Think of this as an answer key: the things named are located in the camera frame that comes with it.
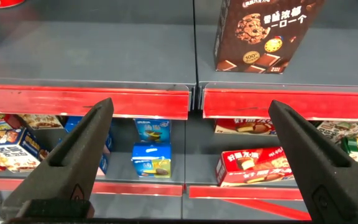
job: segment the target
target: chocolate cookie box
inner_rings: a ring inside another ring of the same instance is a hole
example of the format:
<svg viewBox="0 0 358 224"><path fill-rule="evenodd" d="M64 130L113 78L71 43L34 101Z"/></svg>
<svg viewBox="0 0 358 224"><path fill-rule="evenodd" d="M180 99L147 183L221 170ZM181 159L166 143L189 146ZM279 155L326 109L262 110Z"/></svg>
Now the chocolate cookie box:
<svg viewBox="0 0 358 224"><path fill-rule="evenodd" d="M222 152L216 166L220 187L293 179L281 147Z"/></svg>
<svg viewBox="0 0 358 224"><path fill-rule="evenodd" d="M224 0L216 71L281 74L324 0Z"/></svg>
<svg viewBox="0 0 358 224"><path fill-rule="evenodd" d="M276 135L269 119L217 119L215 133Z"/></svg>

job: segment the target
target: shelf surface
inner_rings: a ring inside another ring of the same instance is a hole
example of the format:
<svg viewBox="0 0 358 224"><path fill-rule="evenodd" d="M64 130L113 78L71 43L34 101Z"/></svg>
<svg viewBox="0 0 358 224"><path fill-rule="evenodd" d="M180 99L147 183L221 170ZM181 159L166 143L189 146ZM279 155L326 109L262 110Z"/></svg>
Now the shelf surface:
<svg viewBox="0 0 358 224"><path fill-rule="evenodd" d="M223 151L279 146L275 136L215 134L212 119L190 116L186 123L186 184L217 186L216 166ZM252 184L248 187L296 187L294 180Z"/></svg>
<svg viewBox="0 0 358 224"><path fill-rule="evenodd" d="M322 85L326 91L330 91L330 86L358 86L358 0L326 1L283 75L215 72L213 48L220 7L220 0L195 0L201 86L208 83L259 83L303 85L302 90L314 90L313 86Z"/></svg>
<svg viewBox="0 0 358 224"><path fill-rule="evenodd" d="M195 0L205 118L268 118L269 104L280 100L308 119L358 120L358 0L326 1L283 75L215 72L220 7L219 0Z"/></svg>
<svg viewBox="0 0 358 224"><path fill-rule="evenodd" d="M132 119L117 118L113 123L114 151L110 156L107 174L96 177L94 193L181 196L185 182L185 122L172 123L172 178L139 177L131 161L133 145L139 142L135 122ZM38 136L39 142L49 149L54 147L59 138L66 135L64 129L41 130L34 133ZM14 190L28 174L14 174L8 170L0 172L0 190Z"/></svg>
<svg viewBox="0 0 358 224"><path fill-rule="evenodd" d="M10 192L4 191L1 194L4 200ZM92 194L90 201L95 218L181 218L179 197Z"/></svg>
<svg viewBox="0 0 358 224"><path fill-rule="evenodd" d="M27 1L0 11L0 84L14 83L193 86L192 1Z"/></svg>

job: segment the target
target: chocolate chip cookie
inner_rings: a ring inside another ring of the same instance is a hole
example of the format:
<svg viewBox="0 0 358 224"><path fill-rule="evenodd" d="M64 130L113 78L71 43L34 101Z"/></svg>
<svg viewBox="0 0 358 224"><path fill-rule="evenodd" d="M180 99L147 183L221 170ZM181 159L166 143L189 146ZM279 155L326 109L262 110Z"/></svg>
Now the chocolate chip cookie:
<svg viewBox="0 0 358 224"><path fill-rule="evenodd" d="M248 41L249 44L257 44L265 39L269 32L269 27L265 29L260 25L260 14L253 13L239 21L236 29L236 37Z"/></svg>

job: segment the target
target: cookie image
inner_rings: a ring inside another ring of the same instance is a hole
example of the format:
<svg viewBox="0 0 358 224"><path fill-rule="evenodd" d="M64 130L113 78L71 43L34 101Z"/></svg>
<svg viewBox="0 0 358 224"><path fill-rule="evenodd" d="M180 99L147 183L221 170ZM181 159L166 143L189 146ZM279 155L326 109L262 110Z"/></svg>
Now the cookie image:
<svg viewBox="0 0 358 224"><path fill-rule="evenodd" d="M265 44L265 50L267 52L276 52L283 45L283 41L279 38L270 39Z"/></svg>
<svg viewBox="0 0 358 224"><path fill-rule="evenodd" d="M169 173L165 169L156 169L155 174L156 175L168 175Z"/></svg>
<svg viewBox="0 0 358 224"><path fill-rule="evenodd" d="M249 44L258 44L268 36L270 28L263 28L260 24L260 14L253 13L242 18L237 24L236 37Z"/></svg>

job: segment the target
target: chocolate bar image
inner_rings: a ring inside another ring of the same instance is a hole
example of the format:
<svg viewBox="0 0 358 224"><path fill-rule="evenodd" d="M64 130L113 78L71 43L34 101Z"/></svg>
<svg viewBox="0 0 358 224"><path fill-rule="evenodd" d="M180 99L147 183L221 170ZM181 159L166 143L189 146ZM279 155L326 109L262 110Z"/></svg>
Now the chocolate bar image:
<svg viewBox="0 0 358 224"><path fill-rule="evenodd" d="M247 69L245 69L244 71L245 72L252 72L252 73L264 73L266 71L266 69L260 68L260 67L255 66L255 65L251 65Z"/></svg>
<svg viewBox="0 0 358 224"><path fill-rule="evenodd" d="M217 70L218 71L230 71L232 68L236 68L237 65L234 65L228 60L224 60L218 63Z"/></svg>
<svg viewBox="0 0 358 224"><path fill-rule="evenodd" d="M269 68L270 66L273 66L280 60L280 56L272 55L272 54L263 54L254 64Z"/></svg>

